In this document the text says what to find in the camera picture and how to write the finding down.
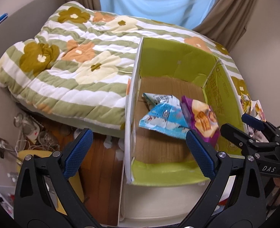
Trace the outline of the red pink snack bag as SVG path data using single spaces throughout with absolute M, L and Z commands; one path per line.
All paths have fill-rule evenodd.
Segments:
M 252 100 L 250 115 L 257 118 L 258 120 L 266 121 L 262 105 L 259 100 Z M 266 143 L 268 139 L 262 134 L 261 131 L 258 131 L 251 126 L 247 125 L 248 135 L 255 139 L 257 142 Z

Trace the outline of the gold candy bag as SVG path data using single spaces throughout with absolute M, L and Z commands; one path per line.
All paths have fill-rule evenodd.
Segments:
M 252 101 L 250 97 L 247 94 L 241 93 L 240 103 L 243 109 L 243 114 L 250 114 L 252 107 Z

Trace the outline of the purple snack bag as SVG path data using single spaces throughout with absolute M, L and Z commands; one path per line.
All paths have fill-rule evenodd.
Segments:
M 204 102 L 182 96 L 181 109 L 189 129 L 195 130 L 205 142 L 215 147 L 220 131 L 212 108 Z

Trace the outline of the green cardboard box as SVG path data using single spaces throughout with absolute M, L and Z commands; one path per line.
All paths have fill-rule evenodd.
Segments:
M 125 179 L 119 225 L 175 225 L 195 206 L 209 179 L 186 146 L 190 128 L 218 151 L 240 150 L 219 136 L 230 123 L 241 130 L 247 86 L 232 59 L 216 48 L 142 38 L 125 110 Z

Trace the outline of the light blue snack bag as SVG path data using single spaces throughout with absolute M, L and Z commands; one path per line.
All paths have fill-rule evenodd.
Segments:
M 185 139 L 189 127 L 181 103 L 173 95 L 143 93 L 149 112 L 140 120 L 139 127 L 164 135 Z

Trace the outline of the brown right curtain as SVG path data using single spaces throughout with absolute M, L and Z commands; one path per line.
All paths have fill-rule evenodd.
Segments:
M 257 0 L 216 0 L 204 20 L 193 30 L 231 51 L 246 32 Z

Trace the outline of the floral striped quilt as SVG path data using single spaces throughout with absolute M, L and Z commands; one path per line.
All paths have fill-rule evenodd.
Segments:
M 203 88 L 223 123 L 243 129 L 245 82 L 226 49 L 181 26 L 63 4 L 31 39 L 0 58 L 0 86 L 24 107 L 77 128 L 122 137 L 125 105 L 143 37 L 157 53 L 143 58 L 160 76 Z

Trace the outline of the light blue window cloth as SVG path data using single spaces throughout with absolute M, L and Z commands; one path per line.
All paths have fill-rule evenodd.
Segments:
M 100 0 L 101 9 L 194 29 L 216 0 Z

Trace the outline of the grey bed headboard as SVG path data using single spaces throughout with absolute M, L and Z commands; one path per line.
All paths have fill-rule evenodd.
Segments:
M 0 58 L 17 42 L 33 38 L 65 0 L 33 0 L 0 24 Z

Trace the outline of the blue object on headboard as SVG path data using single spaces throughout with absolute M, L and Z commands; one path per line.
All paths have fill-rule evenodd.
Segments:
M 2 23 L 4 20 L 8 18 L 8 13 L 4 13 L 3 15 L 0 16 L 0 23 Z

